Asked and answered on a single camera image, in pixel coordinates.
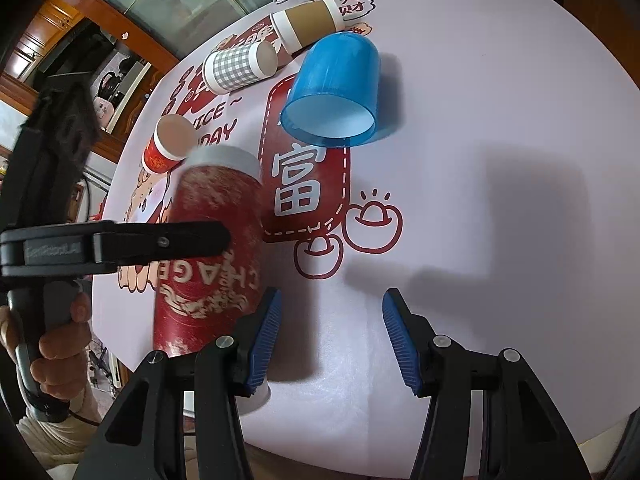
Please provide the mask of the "person's left hand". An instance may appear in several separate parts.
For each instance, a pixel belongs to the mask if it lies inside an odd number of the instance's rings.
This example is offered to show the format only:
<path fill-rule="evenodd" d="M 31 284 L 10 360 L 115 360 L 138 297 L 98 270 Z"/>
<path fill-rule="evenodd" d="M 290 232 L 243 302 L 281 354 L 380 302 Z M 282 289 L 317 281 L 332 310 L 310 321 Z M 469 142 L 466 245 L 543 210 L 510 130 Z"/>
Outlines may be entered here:
<path fill-rule="evenodd" d="M 80 292 L 70 303 L 72 320 L 40 338 L 41 358 L 30 364 L 30 374 L 44 393 L 70 401 L 85 390 L 86 348 L 92 339 L 91 315 L 90 298 L 85 292 Z"/>

